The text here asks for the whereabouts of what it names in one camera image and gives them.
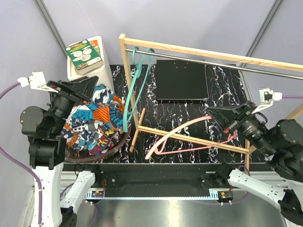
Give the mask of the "blue orange patterned shorts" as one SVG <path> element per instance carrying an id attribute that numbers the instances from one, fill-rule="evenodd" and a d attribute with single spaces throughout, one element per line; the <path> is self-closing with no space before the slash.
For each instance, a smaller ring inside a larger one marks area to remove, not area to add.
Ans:
<path id="1" fill-rule="evenodd" d="M 62 129 L 67 147 L 88 151 L 87 142 L 92 133 L 108 129 L 123 130 L 125 105 L 122 99 L 104 84 L 95 87 L 91 101 L 74 106 Z"/>

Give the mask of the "pink foam hanger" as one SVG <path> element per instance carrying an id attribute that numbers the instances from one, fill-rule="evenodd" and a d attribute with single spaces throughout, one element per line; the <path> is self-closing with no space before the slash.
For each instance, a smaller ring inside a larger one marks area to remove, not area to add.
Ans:
<path id="1" fill-rule="evenodd" d="M 195 138 L 195 137 L 191 137 L 191 136 L 185 136 L 185 135 L 178 134 L 178 131 L 186 128 L 187 126 L 190 126 L 190 125 L 198 123 L 198 122 L 206 121 L 206 120 L 211 120 L 211 119 L 212 119 L 211 116 L 199 117 L 199 118 L 190 120 L 190 121 L 174 128 L 173 130 L 171 130 L 169 132 L 158 130 L 158 129 L 152 129 L 152 128 L 145 127 L 145 126 L 140 126 L 139 128 L 143 132 L 147 132 L 147 133 L 151 133 L 151 134 L 154 134 L 154 135 L 162 136 L 149 149 L 149 151 L 147 152 L 147 154 L 145 156 L 145 159 L 149 159 L 152 156 L 152 154 L 154 154 L 154 153 L 157 154 L 157 155 L 174 154 L 174 153 L 179 153 L 179 152 L 195 151 L 195 150 L 212 148 L 212 147 L 221 148 L 221 149 L 224 149 L 224 150 L 231 150 L 231 151 L 240 153 L 241 149 L 239 147 L 227 145 L 228 142 L 230 142 L 232 139 L 237 137 L 236 132 L 233 133 L 232 135 L 229 135 L 228 139 L 224 142 L 213 142 L 213 141 L 209 141 L 209 140 L 204 140 L 204 139 L 200 139 L 200 138 Z M 204 145 L 204 147 L 185 149 L 185 150 L 179 150 L 179 151 L 163 152 L 163 150 L 165 148 L 165 145 L 166 145 L 166 142 L 169 138 L 182 140 L 182 141 L 187 141 L 187 142 L 192 142 L 192 143 L 196 143 L 196 144 L 199 144 L 199 145 Z"/>

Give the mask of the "comic print shorts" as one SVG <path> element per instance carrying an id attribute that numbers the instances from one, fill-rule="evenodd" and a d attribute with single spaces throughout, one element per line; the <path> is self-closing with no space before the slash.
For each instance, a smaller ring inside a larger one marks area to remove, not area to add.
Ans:
<path id="1" fill-rule="evenodd" d="M 92 138 L 87 142 L 88 151 L 95 156 L 106 154 L 118 144 L 123 134 L 124 131 L 108 129 L 102 132 L 97 130 L 92 133 Z"/>

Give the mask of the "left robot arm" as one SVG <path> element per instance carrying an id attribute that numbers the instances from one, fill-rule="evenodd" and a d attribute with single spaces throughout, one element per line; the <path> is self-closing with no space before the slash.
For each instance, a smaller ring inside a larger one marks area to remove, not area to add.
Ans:
<path id="1" fill-rule="evenodd" d="M 92 98 L 97 81 L 96 76 L 68 82 L 46 81 L 42 72 L 19 79 L 21 86 L 47 91 L 51 96 L 48 110 L 29 106 L 20 115 L 21 132 L 29 141 L 30 171 L 35 177 L 33 227 L 76 226 L 77 212 L 87 191 L 102 183 L 102 175 L 95 169 L 82 170 L 66 196 L 60 196 L 66 149 L 61 131 L 74 105 Z"/>

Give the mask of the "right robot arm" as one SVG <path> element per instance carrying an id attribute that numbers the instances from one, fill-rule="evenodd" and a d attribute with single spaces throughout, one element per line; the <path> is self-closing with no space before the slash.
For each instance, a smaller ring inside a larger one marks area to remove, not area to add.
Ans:
<path id="1" fill-rule="evenodd" d="M 228 185 L 254 194 L 277 208 L 296 225 L 303 224 L 303 128 L 295 119 L 282 119 L 268 129 L 256 116 L 257 106 L 247 101 L 239 106 L 208 107 L 207 113 L 224 134 L 238 132 L 264 157 L 268 165 L 285 179 L 287 189 L 271 186 L 223 163 L 214 174 L 219 187 Z"/>

